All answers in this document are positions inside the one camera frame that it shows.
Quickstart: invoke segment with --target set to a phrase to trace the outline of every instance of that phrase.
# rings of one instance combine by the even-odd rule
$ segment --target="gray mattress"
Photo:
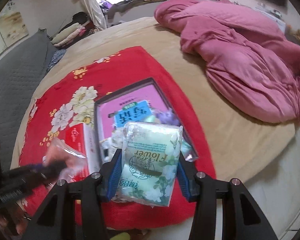
[[[3,171],[10,169],[20,123],[56,50],[46,31],[39,30],[0,60],[0,161]]]

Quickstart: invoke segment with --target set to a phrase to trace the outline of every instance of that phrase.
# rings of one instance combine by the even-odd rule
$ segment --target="white floor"
[[[300,209],[300,129],[282,154],[245,183],[278,237]],[[186,240],[192,219],[165,228],[153,229],[149,240]],[[222,236],[222,206],[218,205],[216,240]]]

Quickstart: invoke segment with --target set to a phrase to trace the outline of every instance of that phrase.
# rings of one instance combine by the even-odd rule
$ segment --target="pile of clothes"
[[[58,49],[67,49],[79,40],[94,33],[94,24],[85,12],[76,13],[72,22],[64,26],[52,39],[51,43]]]
[[[241,111],[300,122],[300,46],[275,21],[225,0],[169,0],[154,17],[181,33],[182,51],[202,56],[210,83]]]
[[[133,7],[139,6],[141,4],[151,3],[151,2],[159,2],[159,1],[165,1],[165,0],[127,0],[127,1],[121,1],[116,4],[111,4],[106,0],[101,0],[99,2],[100,8],[103,11],[103,13],[106,13],[108,16],[108,19],[113,19],[114,14],[116,12],[123,13]]]

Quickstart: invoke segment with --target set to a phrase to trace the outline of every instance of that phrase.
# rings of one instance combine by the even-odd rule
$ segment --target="blue label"
[[[151,115],[151,110],[146,100],[137,103],[135,106],[120,110],[114,116],[114,123],[116,127],[123,127],[126,122],[138,122]]]

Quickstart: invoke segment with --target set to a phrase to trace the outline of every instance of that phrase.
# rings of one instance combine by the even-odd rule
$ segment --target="metal screw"
[[[62,185],[64,185],[66,183],[66,180],[64,180],[64,179],[59,179],[58,181],[57,181],[57,185],[58,186],[62,186]]]
[[[240,180],[239,180],[239,179],[232,179],[232,180],[231,180],[231,183],[232,183],[233,185],[238,186],[238,185],[240,184]]]
[[[204,172],[202,172],[202,171],[197,172],[196,175],[197,175],[197,177],[200,178],[200,179],[202,179],[202,178],[204,178],[204,177],[206,176],[206,174],[205,174]]]
[[[98,179],[101,177],[101,174],[99,172],[94,172],[91,174],[91,178],[93,179]]]

